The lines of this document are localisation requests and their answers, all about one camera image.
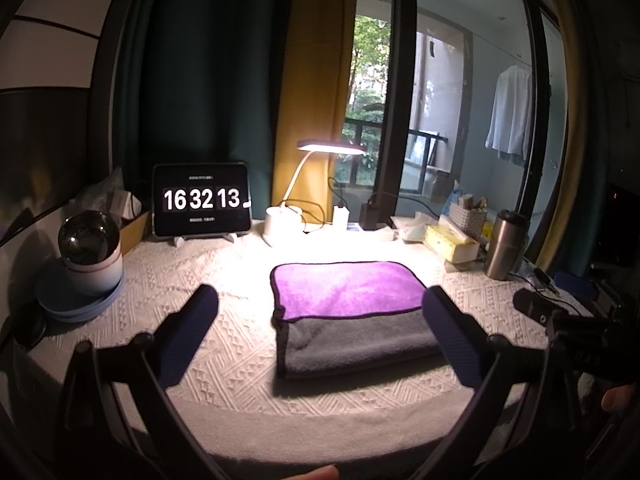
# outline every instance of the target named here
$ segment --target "lamp head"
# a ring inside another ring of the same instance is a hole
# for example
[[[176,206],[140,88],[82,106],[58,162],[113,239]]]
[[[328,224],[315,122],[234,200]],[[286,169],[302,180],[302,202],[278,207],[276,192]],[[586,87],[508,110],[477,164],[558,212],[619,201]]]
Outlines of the lamp head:
[[[341,153],[343,155],[364,155],[367,153],[361,144],[347,144],[345,142],[331,142],[330,140],[300,140],[298,149],[303,152]]]

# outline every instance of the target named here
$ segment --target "purple and gray towel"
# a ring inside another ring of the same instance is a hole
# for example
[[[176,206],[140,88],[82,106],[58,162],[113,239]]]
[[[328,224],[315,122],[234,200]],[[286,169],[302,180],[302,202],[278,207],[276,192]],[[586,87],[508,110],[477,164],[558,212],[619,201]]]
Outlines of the purple and gray towel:
[[[277,375],[311,378],[440,352],[421,312],[426,290],[395,262],[285,264],[271,271]]]

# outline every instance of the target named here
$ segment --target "clock digit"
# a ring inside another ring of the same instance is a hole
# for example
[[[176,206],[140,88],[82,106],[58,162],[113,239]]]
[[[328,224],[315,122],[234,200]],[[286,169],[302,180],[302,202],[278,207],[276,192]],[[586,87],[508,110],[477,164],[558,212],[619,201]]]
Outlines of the clock digit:
[[[185,198],[186,192],[183,189],[179,189],[175,192],[175,206],[177,209],[184,209],[187,207],[187,199]]]
[[[226,207],[226,195],[225,195],[225,188],[221,188],[218,191],[218,196],[220,197],[220,207],[222,209],[224,209]]]
[[[166,198],[166,208],[168,211],[171,211],[171,190],[169,189],[165,194],[164,197]]]
[[[235,188],[232,187],[229,191],[228,191],[228,195],[229,195],[229,207],[238,207],[240,205],[240,192]]]
[[[213,209],[211,199],[213,198],[213,191],[209,188],[202,190],[202,195],[206,197],[206,200],[202,203],[203,209]]]
[[[200,200],[200,190],[192,189],[189,194],[191,195],[191,198],[193,198],[189,205],[192,209],[199,209],[202,205],[202,200]]]

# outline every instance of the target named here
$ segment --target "digital clock display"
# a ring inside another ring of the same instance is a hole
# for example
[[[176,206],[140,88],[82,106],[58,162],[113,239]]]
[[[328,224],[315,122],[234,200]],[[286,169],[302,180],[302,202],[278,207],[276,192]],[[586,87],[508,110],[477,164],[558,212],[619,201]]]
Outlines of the digital clock display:
[[[248,172],[241,163],[162,164],[154,168],[153,229],[159,237],[247,232]]]

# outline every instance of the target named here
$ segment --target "white textured tablecloth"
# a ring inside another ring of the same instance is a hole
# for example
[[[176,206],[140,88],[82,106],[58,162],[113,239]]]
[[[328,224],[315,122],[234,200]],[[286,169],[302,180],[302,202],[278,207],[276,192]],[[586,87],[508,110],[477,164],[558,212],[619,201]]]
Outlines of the white textured tablecloth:
[[[502,333],[517,345],[546,344],[544,329],[513,307],[513,293],[524,282],[496,282],[481,271],[447,274],[436,254],[400,240],[316,233],[304,241],[273,249],[252,232],[235,244],[222,238],[188,240],[180,248],[141,243],[124,258],[126,284],[112,307],[17,356],[21,395],[53,409],[76,343],[88,338],[97,347],[124,344],[137,332],[153,331],[200,283],[210,283],[220,295],[220,313],[182,382],[168,394],[213,456],[335,463],[411,449],[444,436],[472,395],[449,366],[426,370],[428,364],[413,362],[325,380],[274,381],[270,271],[286,262],[400,262],[424,285],[443,286],[487,332]],[[569,295],[562,298],[584,310]],[[132,425],[143,430],[131,400],[123,396],[123,403]]]

